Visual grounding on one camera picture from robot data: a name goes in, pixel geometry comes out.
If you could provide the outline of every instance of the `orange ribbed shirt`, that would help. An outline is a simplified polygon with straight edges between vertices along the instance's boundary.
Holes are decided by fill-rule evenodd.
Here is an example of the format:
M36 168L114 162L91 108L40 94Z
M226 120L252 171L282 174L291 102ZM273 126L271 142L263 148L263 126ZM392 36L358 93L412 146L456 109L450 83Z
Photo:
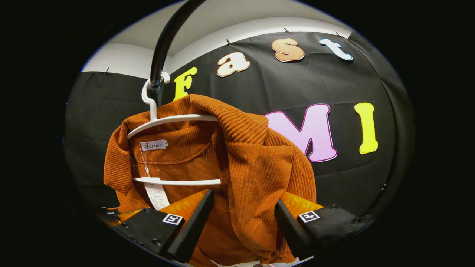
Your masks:
M291 141L268 127L266 117L245 113L203 95L187 95L157 109L157 117L211 114L217 122L184 121L127 134L149 122L150 112L124 120L112 134L104 163L104 184L114 189L122 213L152 208L145 187L132 177L164 181L220 179L214 186L164 185L170 204L201 190L213 190L215 205L190 262L196 267L290 263L295 258L277 229L274 209L287 191L316 202L310 162ZM140 142L167 140L166 149L141 151Z

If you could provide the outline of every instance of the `pink letter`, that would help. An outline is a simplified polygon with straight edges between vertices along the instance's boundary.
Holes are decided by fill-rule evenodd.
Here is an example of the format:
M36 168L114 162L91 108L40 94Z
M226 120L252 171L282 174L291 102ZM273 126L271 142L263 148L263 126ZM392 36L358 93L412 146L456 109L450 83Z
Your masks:
M330 107L327 104L309 106L305 111L300 130L283 112L272 112L265 116L269 119L269 128L292 141L302 152L307 153L308 145L312 140L313 149L308 159L311 162L324 162L337 156L328 123L329 112Z

